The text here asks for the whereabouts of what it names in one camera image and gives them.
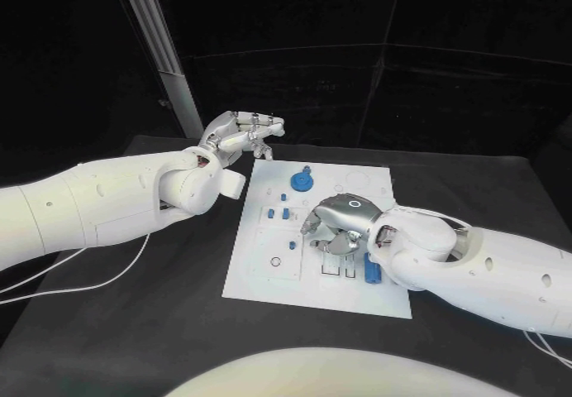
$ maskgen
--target black table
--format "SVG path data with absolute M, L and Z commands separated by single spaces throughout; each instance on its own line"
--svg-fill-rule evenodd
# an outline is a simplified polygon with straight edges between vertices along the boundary
M 193 143 L 138 136 L 127 154 Z M 388 165 L 402 205 L 572 251 L 569 230 L 520 157 L 281 145 L 274 154 L 281 160 Z M 252 157 L 231 168 L 249 176 Z M 523 396 L 571 394 L 569 369 L 522 332 L 427 292 L 411 293 L 412 320 L 223 299 L 242 206 L 244 199 L 221 197 L 205 215 L 154 233 L 134 268 L 105 288 L 32 300 L 0 351 L 0 395 L 159 396 L 225 362 L 288 347 L 386 352 Z M 89 249 L 48 275 L 40 289 L 107 280 L 141 243 Z M 563 356 L 572 352 L 571 340 L 549 341 Z

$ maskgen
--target hole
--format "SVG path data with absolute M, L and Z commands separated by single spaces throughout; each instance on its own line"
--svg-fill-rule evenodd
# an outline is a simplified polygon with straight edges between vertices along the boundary
M 542 283 L 545 284 L 546 288 L 552 285 L 552 277 L 550 277 L 550 275 L 543 275 L 542 276 Z
M 491 258 L 486 258 L 486 269 L 489 271 L 493 270 L 493 259 Z

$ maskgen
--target blue knob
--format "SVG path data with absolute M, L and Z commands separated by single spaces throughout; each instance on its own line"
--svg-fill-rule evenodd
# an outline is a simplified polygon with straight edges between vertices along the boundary
M 306 166 L 304 170 L 293 175 L 290 179 L 290 185 L 297 192 L 307 192 L 314 186 L 314 179 L 310 176 L 310 167 Z
M 365 270 L 366 270 L 366 283 L 379 284 L 382 282 L 382 267 L 379 263 L 369 260 L 369 252 L 363 254 Z

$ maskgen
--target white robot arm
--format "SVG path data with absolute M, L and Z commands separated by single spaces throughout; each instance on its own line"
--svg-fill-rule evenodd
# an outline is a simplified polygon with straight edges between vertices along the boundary
M 222 194 L 238 199 L 245 177 L 223 168 L 242 150 L 272 151 L 284 120 L 226 112 L 199 146 L 79 164 L 32 184 L 0 189 L 0 270 L 74 248 L 108 246 L 205 213 Z
M 406 289 L 427 289 L 509 327 L 572 337 L 572 255 L 563 250 L 419 208 L 396 205 L 383 213 L 353 194 L 321 201 L 303 234 L 321 222 L 334 233 L 331 241 L 311 242 L 321 251 L 349 255 L 363 241 L 370 260 Z

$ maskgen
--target white board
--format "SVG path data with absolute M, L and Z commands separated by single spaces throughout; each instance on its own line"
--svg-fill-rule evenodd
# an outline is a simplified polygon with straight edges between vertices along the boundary
M 293 190 L 290 179 L 306 165 L 311 168 L 314 186 L 301 193 Z M 340 258 L 308 246 L 311 240 L 333 238 L 326 226 L 313 235 L 300 234 L 310 211 L 326 197 L 339 193 L 357 194 L 380 210 L 389 209 L 395 203 L 389 169 L 257 160 L 223 297 L 411 318 L 408 290 L 383 273 L 380 284 L 365 281 L 366 244 L 353 258 Z M 284 208 L 288 219 L 282 219 Z

